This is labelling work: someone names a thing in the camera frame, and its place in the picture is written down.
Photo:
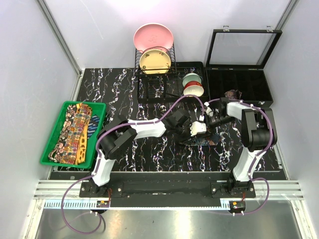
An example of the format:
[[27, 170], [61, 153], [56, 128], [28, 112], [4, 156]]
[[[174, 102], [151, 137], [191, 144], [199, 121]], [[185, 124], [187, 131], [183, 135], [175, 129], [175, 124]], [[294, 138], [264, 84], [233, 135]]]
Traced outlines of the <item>navy floral tie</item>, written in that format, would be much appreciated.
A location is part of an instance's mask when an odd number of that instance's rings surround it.
[[203, 137], [194, 137], [184, 141], [180, 144], [188, 146], [216, 146], [221, 141], [221, 136], [218, 134], [210, 134]]

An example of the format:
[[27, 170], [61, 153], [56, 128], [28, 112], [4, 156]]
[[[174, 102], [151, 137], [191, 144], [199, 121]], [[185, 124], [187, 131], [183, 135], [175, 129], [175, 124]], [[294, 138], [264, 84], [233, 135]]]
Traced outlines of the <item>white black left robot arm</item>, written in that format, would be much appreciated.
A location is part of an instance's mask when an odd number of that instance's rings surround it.
[[107, 183], [110, 181], [116, 159], [124, 154], [134, 140], [160, 138], [164, 135], [189, 139], [192, 123], [189, 113], [184, 109], [179, 109], [172, 114], [164, 114], [159, 119], [132, 120], [124, 115], [115, 117], [97, 136], [97, 161], [92, 172], [93, 183], [90, 191], [96, 197], [103, 197], [107, 193]]

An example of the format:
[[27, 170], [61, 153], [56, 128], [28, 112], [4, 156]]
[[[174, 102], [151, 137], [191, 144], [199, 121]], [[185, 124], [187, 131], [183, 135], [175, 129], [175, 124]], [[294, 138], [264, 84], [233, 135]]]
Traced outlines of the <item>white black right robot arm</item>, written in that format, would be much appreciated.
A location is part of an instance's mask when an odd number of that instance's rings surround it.
[[207, 122], [212, 127], [221, 126], [234, 119], [241, 121], [243, 149], [238, 163], [226, 183], [215, 191], [238, 197], [253, 189], [253, 172], [268, 149], [277, 143], [277, 130], [271, 108], [260, 108], [242, 100], [219, 98], [204, 103]]

